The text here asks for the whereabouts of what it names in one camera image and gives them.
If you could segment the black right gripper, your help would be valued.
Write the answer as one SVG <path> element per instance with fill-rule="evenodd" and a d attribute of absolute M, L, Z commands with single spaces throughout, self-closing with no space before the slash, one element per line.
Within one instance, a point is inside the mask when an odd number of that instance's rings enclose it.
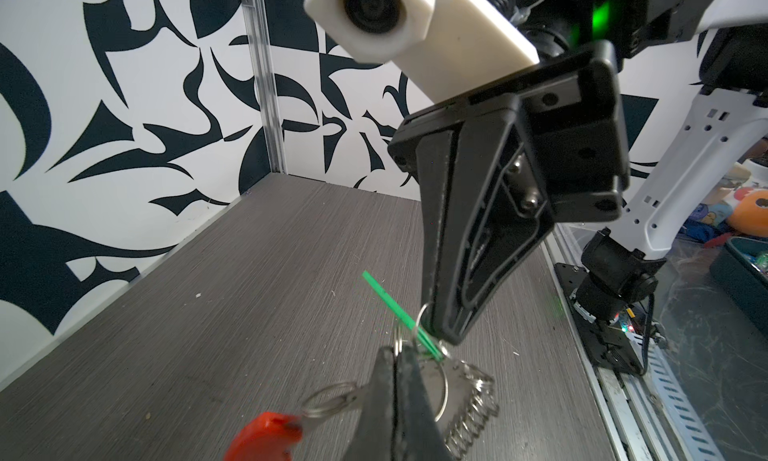
<path fill-rule="evenodd" d="M 548 196 L 558 223 L 620 218 L 630 167 L 618 71 L 614 45 L 591 42 L 421 110 L 398 127 L 388 153 L 404 172 L 417 167 L 421 303 L 430 334 L 464 341 L 504 279 L 552 229 Z M 462 126 L 450 196 L 453 133 L 426 134 L 504 95 L 519 100 L 518 112 L 496 110 Z"/>

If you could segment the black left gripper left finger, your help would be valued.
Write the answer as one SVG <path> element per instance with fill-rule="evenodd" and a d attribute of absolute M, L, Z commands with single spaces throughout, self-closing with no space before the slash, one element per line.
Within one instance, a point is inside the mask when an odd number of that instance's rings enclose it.
<path fill-rule="evenodd" d="M 344 461 L 393 459 L 396 424 L 395 355 L 392 347 L 381 347 L 368 383 L 362 412 Z"/>

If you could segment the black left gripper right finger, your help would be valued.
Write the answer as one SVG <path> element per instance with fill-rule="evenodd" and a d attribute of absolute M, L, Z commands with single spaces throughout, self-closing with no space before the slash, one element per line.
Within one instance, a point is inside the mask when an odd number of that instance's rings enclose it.
<path fill-rule="evenodd" d="M 395 459 L 452 459 L 434 421 L 418 354 L 411 346 L 405 346 L 395 362 Z"/>

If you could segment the green tagged key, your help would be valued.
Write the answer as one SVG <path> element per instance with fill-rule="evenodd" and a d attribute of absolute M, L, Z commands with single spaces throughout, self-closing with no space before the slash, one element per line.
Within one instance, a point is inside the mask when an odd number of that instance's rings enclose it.
<path fill-rule="evenodd" d="M 442 362 L 445 359 L 444 354 L 438 348 L 435 341 L 420 327 L 420 324 L 412 318 L 400 304 L 384 289 L 384 287 L 368 272 L 362 273 L 362 279 L 368 284 L 373 292 L 392 312 L 395 318 L 407 329 L 411 331 L 411 337 L 415 342 L 423 347 L 432 359 Z"/>

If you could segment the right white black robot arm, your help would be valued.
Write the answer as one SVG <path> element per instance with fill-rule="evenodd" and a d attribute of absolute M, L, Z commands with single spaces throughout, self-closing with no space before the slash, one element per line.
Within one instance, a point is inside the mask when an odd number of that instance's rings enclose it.
<path fill-rule="evenodd" d="M 678 230 L 767 127 L 767 27 L 721 28 L 701 88 L 663 157 L 629 202 L 617 57 L 600 40 L 407 117 L 389 151 L 419 183 L 425 222 L 422 323 L 457 345 L 501 282 L 559 222 L 602 222 L 575 288 L 591 359 L 626 373 L 612 328 L 655 303 Z"/>

